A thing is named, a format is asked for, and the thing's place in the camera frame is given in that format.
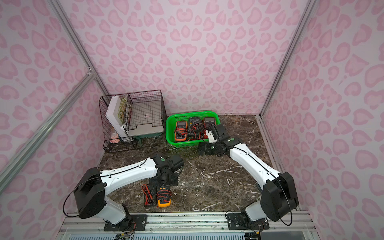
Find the yellow Aneng multimeter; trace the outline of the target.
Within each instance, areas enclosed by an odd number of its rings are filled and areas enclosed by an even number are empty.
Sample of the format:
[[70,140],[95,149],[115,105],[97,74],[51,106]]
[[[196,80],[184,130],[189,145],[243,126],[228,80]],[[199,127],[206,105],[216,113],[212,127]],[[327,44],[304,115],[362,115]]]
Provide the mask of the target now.
[[159,188],[156,193],[156,198],[159,208],[169,207],[172,202],[172,192],[169,188],[166,187]]

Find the red Aneng large multimeter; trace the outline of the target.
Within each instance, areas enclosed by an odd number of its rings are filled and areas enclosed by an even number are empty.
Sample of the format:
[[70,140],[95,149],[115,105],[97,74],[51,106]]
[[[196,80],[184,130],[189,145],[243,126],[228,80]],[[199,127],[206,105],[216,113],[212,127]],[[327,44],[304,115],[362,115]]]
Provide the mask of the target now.
[[204,117],[203,124],[204,124],[204,129],[202,133],[206,138],[206,131],[208,130],[208,128],[214,127],[216,125],[216,119],[214,117]]

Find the small green multimeter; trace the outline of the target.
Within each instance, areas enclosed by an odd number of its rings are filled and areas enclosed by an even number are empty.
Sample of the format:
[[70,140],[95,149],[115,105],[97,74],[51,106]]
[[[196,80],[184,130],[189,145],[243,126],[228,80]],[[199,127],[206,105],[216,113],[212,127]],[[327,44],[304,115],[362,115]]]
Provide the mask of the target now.
[[209,142],[200,142],[198,145],[198,153],[200,156],[211,156],[216,154],[216,149]]

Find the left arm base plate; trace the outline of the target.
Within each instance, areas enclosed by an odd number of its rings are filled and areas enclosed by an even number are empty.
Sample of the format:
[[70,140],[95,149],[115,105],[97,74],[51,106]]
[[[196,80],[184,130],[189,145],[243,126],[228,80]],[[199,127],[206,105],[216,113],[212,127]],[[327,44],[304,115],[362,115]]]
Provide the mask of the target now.
[[116,225],[106,222],[104,232],[129,232],[131,230],[142,232],[146,228],[147,219],[148,215],[146,214],[129,215]]

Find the orange Victor multimeter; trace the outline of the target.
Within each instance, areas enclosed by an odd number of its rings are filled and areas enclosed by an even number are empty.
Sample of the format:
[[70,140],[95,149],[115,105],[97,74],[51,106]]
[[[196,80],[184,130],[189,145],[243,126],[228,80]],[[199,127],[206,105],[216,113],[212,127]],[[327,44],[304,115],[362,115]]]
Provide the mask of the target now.
[[174,131],[175,142],[184,142],[188,137],[188,122],[178,121]]

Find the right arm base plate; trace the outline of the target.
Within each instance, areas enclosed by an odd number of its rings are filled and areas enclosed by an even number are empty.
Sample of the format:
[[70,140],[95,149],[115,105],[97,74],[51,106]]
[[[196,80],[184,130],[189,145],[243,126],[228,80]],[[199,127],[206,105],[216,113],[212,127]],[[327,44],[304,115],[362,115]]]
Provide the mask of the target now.
[[270,229],[269,221],[266,218],[251,221],[245,214],[234,213],[233,211],[227,211],[225,213],[225,218],[229,230],[254,230],[262,232]]

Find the small black multimeter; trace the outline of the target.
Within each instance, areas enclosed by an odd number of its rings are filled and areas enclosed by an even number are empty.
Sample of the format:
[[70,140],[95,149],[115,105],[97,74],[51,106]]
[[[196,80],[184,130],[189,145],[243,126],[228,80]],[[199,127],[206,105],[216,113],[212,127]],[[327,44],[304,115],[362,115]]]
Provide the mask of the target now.
[[157,204],[157,200],[154,197],[154,195],[151,193],[149,185],[143,184],[141,186],[141,189],[144,194],[144,203],[143,203],[144,207],[145,208],[154,207]]

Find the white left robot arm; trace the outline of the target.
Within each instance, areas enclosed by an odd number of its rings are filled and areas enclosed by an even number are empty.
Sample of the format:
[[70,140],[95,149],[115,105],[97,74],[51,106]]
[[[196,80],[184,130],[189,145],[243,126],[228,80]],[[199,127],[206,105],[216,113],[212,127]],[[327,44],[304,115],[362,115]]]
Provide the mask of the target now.
[[132,220],[125,204],[118,204],[108,195],[132,183],[149,179],[142,186],[146,207],[165,208],[171,205],[171,187],[178,185],[178,177],[184,167],[179,155],[165,157],[156,154],[143,161],[113,170],[99,171],[91,168],[86,171],[72,191],[80,219],[102,218],[107,227],[128,227]]

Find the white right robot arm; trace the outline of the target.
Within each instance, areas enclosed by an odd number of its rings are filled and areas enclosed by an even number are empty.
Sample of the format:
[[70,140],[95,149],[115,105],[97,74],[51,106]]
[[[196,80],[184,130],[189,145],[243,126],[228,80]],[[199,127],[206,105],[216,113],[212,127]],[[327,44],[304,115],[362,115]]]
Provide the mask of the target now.
[[263,220],[281,221],[291,226],[293,210],[299,206],[292,175],[280,173],[263,162],[244,141],[230,136],[222,124],[208,127],[203,132],[206,139],[199,144],[200,155],[228,156],[255,179],[261,191],[261,198],[242,210],[237,224],[249,230]]

